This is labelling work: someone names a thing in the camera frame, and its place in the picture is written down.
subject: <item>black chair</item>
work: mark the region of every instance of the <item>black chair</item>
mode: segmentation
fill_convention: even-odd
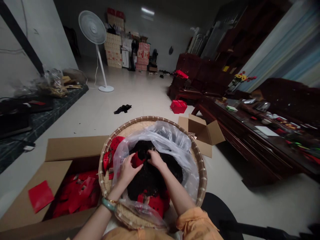
[[[219,233],[224,240],[243,240],[242,234],[268,240],[320,239],[318,233],[316,233],[316,230],[319,229],[319,224],[309,227],[314,235],[300,233],[300,236],[296,237],[277,228],[238,223],[228,206],[212,193],[206,193],[201,208],[208,213],[210,220],[220,230]]]

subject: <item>plastic bag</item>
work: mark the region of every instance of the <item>plastic bag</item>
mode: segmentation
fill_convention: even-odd
[[[44,95],[63,98],[68,94],[62,75],[55,68],[46,71],[44,77],[37,79],[36,82],[38,90]]]
[[[22,83],[19,79],[10,79],[9,85],[14,89],[14,97],[16,98],[30,97],[37,92],[32,82]]]
[[[114,178],[112,185],[115,185],[120,174],[122,161],[129,155],[129,151],[140,140],[152,141],[156,149],[161,153],[166,153],[175,158],[182,168],[182,186],[187,190],[194,202],[196,202],[199,173],[189,149],[191,140],[175,126],[163,121],[156,121],[154,125],[132,133],[126,137],[117,147],[113,156]],[[163,219],[147,204],[131,201],[127,191],[123,194],[121,202],[133,212],[139,213],[138,216],[151,221],[156,225],[166,225]]]

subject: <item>gold bracelet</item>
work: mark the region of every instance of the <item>gold bracelet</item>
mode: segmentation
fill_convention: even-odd
[[[118,201],[110,200],[110,199],[107,199],[107,198],[106,198],[106,200],[109,201],[109,202],[111,202],[111,203],[115,203],[115,204],[118,203]]]

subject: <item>standing fan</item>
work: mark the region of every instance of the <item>standing fan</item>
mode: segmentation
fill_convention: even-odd
[[[86,38],[88,38],[89,41],[93,42],[96,45],[96,51],[100,60],[103,80],[105,84],[104,86],[100,86],[98,89],[101,92],[112,92],[114,88],[107,85],[106,76],[104,75],[104,70],[98,47],[98,44],[103,44],[106,41],[106,28],[104,27],[104,24],[101,21],[101,19],[90,11],[82,11],[79,14],[79,25],[82,33],[86,36]]]

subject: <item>bag on floor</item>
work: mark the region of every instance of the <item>bag on floor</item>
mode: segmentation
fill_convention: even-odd
[[[129,152],[140,140],[151,141],[156,149],[161,153],[166,153],[175,158],[182,168],[182,186],[187,190],[194,202],[196,202],[199,173],[196,163],[190,154],[191,140],[187,135],[170,123],[156,121],[152,126],[140,131],[136,131],[126,137],[117,147],[113,156],[114,178],[112,185],[117,183],[122,161],[129,156]],[[131,201],[127,190],[123,194],[120,202],[135,212],[141,218],[147,219],[155,225],[166,226],[166,223],[159,214],[149,205]]]

